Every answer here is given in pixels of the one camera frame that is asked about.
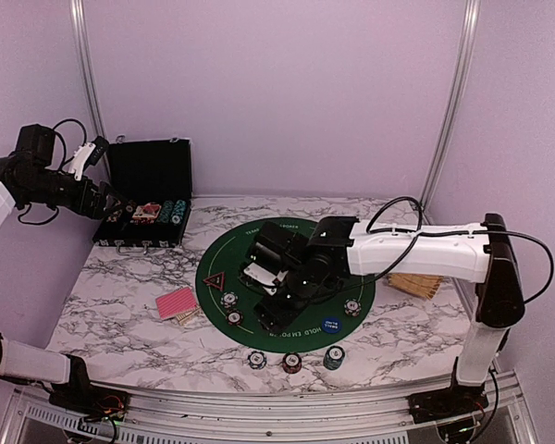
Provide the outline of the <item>blue small blind button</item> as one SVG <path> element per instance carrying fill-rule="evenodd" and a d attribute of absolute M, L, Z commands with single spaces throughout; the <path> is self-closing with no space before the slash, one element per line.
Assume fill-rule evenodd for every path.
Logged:
<path fill-rule="evenodd" d="M 337 334 L 342 330 L 342 321 L 337 317 L 326 317 L 321 323 L 321 329 L 327 334 Z"/>

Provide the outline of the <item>teal black chip stack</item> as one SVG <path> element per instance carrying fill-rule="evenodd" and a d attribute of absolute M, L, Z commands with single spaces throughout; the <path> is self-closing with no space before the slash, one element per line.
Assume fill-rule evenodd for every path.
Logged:
<path fill-rule="evenodd" d="M 323 366 L 329 371 L 339 369 L 345 359 L 345 351 L 337 345 L 329 347 L 323 358 Z"/>

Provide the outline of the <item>brown black chip stack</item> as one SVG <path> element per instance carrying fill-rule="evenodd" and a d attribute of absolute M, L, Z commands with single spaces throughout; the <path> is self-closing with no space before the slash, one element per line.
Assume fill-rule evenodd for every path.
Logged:
<path fill-rule="evenodd" d="M 286 353 L 281 366 L 287 374 L 296 374 L 302 369 L 302 358 L 297 352 Z"/>

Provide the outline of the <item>black red triangle dealer button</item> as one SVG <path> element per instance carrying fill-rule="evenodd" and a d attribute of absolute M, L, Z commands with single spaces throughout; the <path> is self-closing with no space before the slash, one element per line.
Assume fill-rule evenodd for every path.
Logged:
<path fill-rule="evenodd" d="M 215 273 L 203 279 L 203 283 L 210 288 L 223 291 L 225 288 L 226 275 L 224 272 Z"/>

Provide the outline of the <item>blue white chip stack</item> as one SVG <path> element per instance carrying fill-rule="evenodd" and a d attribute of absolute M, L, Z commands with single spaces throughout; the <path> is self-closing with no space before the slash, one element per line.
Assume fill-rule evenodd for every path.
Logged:
<path fill-rule="evenodd" d="M 266 366 L 265 354 L 262 351 L 251 351 L 247 363 L 253 370 L 263 369 Z"/>

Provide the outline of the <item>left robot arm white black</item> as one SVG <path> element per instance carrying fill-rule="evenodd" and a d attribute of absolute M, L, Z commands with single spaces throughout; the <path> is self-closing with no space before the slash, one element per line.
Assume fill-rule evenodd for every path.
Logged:
<path fill-rule="evenodd" d="M 0 228 L 0 332 L 46 347 L 67 297 L 93 249 L 98 223 L 62 209 L 29 226 L 14 211 Z"/>

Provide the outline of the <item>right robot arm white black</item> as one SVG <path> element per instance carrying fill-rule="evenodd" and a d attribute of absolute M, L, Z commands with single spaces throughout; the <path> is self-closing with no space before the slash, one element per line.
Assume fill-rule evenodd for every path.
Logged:
<path fill-rule="evenodd" d="M 503 219 L 488 214 L 463 226 L 378 224 L 355 216 L 322 218 L 308 237 L 265 222 L 255 233 L 243 274 L 265 290 L 254 311 L 268 331 L 285 330 L 312 302 L 351 277 L 389 272 L 473 282 L 478 299 L 453 382 L 439 405 L 458 414 L 475 400 L 505 333 L 524 316 L 524 296 Z"/>

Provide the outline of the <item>card decks in case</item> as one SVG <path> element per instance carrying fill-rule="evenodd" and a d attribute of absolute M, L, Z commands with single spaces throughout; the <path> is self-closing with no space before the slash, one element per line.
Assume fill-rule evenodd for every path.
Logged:
<path fill-rule="evenodd" d="M 159 217 L 162 205 L 159 203 L 147 203 L 138 205 L 131 217 L 130 223 L 134 225 L 151 225 Z"/>

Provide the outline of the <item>black poker chip case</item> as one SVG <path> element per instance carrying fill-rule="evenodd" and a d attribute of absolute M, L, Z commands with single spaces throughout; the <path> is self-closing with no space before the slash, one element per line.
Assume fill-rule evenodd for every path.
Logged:
<path fill-rule="evenodd" d="M 130 223 L 124 213 L 106 218 L 92 237 L 103 247 L 174 248 L 181 244 L 191 213 L 191 141 L 120 142 L 107 153 L 113 188 L 138 205 L 183 200 L 187 209 L 180 225 Z"/>

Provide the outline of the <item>green chip row in case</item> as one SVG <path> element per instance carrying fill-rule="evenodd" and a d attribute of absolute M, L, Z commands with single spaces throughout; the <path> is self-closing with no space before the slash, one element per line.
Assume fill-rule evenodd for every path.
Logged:
<path fill-rule="evenodd" d="M 159 217 L 157 218 L 157 222 L 161 224 L 167 224 L 172 217 L 173 208 L 173 201 L 165 201 L 162 205 Z"/>

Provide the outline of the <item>teal chip row in case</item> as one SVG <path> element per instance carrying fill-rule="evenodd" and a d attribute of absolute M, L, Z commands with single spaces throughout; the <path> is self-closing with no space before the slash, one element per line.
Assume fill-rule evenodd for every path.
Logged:
<path fill-rule="evenodd" d="M 170 221 L 173 225 L 180 225 L 187 209 L 187 203 L 183 200 L 177 200 L 171 211 Z"/>

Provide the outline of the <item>round green poker mat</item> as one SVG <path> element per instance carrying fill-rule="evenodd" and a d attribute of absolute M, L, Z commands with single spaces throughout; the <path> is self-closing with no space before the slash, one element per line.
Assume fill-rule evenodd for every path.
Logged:
<path fill-rule="evenodd" d="M 246 286 L 241 278 L 241 267 L 248 263 L 245 257 L 254 232 L 264 223 L 263 219 L 247 222 L 230 229 L 217 238 L 203 254 L 196 272 L 196 294 L 207 319 L 214 327 L 241 345 L 263 352 L 312 352 L 331 346 L 358 329 L 368 316 L 376 298 L 376 284 L 367 277 L 351 277 L 344 280 L 343 290 L 325 303 L 307 308 L 284 332 L 271 334 L 258 321 L 253 308 L 267 295 L 264 290 Z M 207 287 L 203 279 L 215 273 L 226 275 L 225 288 L 219 291 Z M 225 292 L 234 292 L 239 301 L 232 309 L 225 309 L 220 297 Z M 344 303 L 355 299 L 362 305 L 361 313 L 348 316 Z M 230 326 L 226 315 L 230 310 L 243 313 L 240 326 Z M 337 317 L 342 321 L 342 330 L 337 334 L 322 331 L 321 323 L 326 317 Z"/>

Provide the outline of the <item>woven bamboo tray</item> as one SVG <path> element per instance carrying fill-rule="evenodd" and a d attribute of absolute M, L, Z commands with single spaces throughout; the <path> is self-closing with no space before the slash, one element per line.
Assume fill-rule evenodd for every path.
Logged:
<path fill-rule="evenodd" d="M 394 273 L 388 276 L 388 284 L 415 297 L 431 300 L 435 297 L 444 277 L 419 274 Z"/>

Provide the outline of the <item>red backed card deck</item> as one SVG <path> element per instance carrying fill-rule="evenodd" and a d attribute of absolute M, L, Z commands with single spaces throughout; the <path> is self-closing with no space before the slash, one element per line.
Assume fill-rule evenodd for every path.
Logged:
<path fill-rule="evenodd" d="M 198 302 L 188 287 L 159 296 L 155 299 L 155 304 L 161 320 L 193 311 L 198 307 Z"/>

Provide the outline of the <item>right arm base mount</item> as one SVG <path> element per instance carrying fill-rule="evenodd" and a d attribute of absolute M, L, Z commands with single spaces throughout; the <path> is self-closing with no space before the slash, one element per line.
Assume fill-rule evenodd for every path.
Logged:
<path fill-rule="evenodd" d="M 442 388 L 408 397 L 409 412 L 416 424 L 452 418 L 487 408 L 487 396 L 480 388 Z"/>

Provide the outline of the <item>front aluminium rail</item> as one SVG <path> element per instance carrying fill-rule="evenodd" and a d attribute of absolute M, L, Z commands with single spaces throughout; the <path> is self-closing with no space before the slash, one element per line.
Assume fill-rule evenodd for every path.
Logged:
<path fill-rule="evenodd" d="M 495 376 L 499 404 L 488 428 L 474 443 L 540 443 L 516 374 Z M 438 429 L 477 419 L 467 415 L 416 424 L 408 395 L 442 389 L 450 376 L 376 388 L 331 392 L 246 394 L 155 390 L 110 385 L 129 393 L 117 426 L 117 443 L 445 443 Z M 109 424 L 78 430 L 80 415 L 54 407 L 40 388 L 16 387 L 0 420 L 0 443 L 30 438 L 31 420 L 63 441 L 65 430 L 92 443 L 110 441 Z"/>

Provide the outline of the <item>left aluminium frame post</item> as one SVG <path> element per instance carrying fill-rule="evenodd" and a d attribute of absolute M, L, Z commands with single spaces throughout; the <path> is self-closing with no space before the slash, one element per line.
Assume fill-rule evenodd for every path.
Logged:
<path fill-rule="evenodd" d="M 93 72 L 87 21 L 82 0 L 69 1 L 73 38 L 78 54 L 82 88 L 86 98 L 92 128 L 96 135 L 105 136 L 105 124 L 100 109 Z"/>

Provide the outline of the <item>aluminium frame post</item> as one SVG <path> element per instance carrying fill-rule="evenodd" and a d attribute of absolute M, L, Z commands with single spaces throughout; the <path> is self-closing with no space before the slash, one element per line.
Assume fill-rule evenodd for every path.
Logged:
<path fill-rule="evenodd" d="M 458 52 L 452 80 L 450 94 L 443 115 L 434 154 L 425 178 L 421 192 L 420 204 L 426 210 L 433 202 L 434 194 L 442 174 L 444 162 L 450 151 L 450 142 L 454 126 L 459 114 L 460 105 L 466 90 L 469 71 L 475 49 L 476 29 L 481 10 L 480 0 L 465 2 L 462 31 L 458 44 Z"/>
<path fill-rule="evenodd" d="M 69 1 L 73 38 L 78 54 L 82 88 L 86 98 L 92 128 L 96 135 L 105 136 L 105 124 L 100 109 L 93 72 L 87 21 L 82 0 Z"/>

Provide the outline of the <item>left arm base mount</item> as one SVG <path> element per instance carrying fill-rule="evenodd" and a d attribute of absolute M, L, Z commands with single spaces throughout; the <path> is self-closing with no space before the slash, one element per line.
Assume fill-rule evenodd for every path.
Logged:
<path fill-rule="evenodd" d="M 91 386 L 87 394 L 69 387 L 53 387 L 49 402 L 57 407 L 82 413 L 86 422 L 122 419 L 127 411 L 130 395 L 123 390 Z"/>

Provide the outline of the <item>right aluminium frame post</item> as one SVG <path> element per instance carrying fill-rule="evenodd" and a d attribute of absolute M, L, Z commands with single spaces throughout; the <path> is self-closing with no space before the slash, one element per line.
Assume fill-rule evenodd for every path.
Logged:
<path fill-rule="evenodd" d="M 433 202 L 434 194 L 442 174 L 444 162 L 450 151 L 450 142 L 454 126 L 459 114 L 460 105 L 466 90 L 469 71 L 475 49 L 476 29 L 481 10 L 480 0 L 465 2 L 462 31 L 458 44 L 458 52 L 452 80 L 450 94 L 443 115 L 434 154 L 425 178 L 421 192 L 420 204 L 426 210 Z"/>

